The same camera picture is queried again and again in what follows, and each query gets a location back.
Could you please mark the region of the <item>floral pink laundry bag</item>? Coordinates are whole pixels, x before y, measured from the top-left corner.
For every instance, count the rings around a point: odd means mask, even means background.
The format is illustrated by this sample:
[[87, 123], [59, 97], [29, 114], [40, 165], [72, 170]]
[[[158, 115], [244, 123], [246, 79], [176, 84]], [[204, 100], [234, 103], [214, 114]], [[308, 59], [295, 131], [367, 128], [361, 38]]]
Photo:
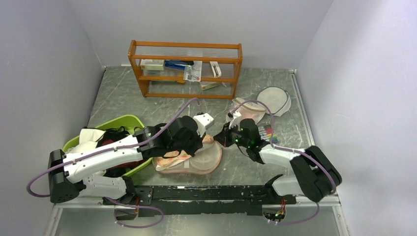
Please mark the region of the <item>floral pink laundry bag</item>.
[[213, 172], [222, 158], [221, 145], [213, 136], [205, 135], [203, 148], [194, 156], [184, 150], [171, 151], [162, 157], [154, 157], [152, 164], [162, 174], [197, 174], [206, 175]]

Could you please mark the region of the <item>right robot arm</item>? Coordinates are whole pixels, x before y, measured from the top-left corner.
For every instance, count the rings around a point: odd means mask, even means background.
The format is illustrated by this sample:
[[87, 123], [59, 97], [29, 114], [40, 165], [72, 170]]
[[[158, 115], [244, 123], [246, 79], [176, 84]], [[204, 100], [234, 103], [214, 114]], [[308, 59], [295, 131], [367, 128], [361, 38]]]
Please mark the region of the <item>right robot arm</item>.
[[292, 149], [271, 144], [261, 138], [258, 126], [250, 118], [234, 127], [224, 124], [214, 139], [225, 148], [232, 145], [244, 148], [254, 162], [278, 165], [294, 173], [277, 175], [266, 184], [265, 196], [272, 204], [286, 195], [303, 195], [318, 203], [342, 183], [342, 176], [318, 146]]

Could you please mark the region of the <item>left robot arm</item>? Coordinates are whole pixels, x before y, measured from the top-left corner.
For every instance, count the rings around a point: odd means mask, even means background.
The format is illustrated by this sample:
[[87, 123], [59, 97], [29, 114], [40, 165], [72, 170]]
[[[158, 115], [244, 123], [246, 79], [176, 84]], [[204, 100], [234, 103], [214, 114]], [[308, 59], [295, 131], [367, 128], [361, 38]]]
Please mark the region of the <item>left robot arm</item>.
[[108, 197], [128, 205], [136, 190], [126, 177], [96, 176], [109, 168], [162, 157], [171, 151], [194, 155], [203, 147], [206, 129], [214, 120], [208, 114], [183, 116], [169, 124], [147, 126], [114, 143], [80, 153], [61, 149], [50, 153], [48, 173], [50, 202], [71, 201], [79, 196]]

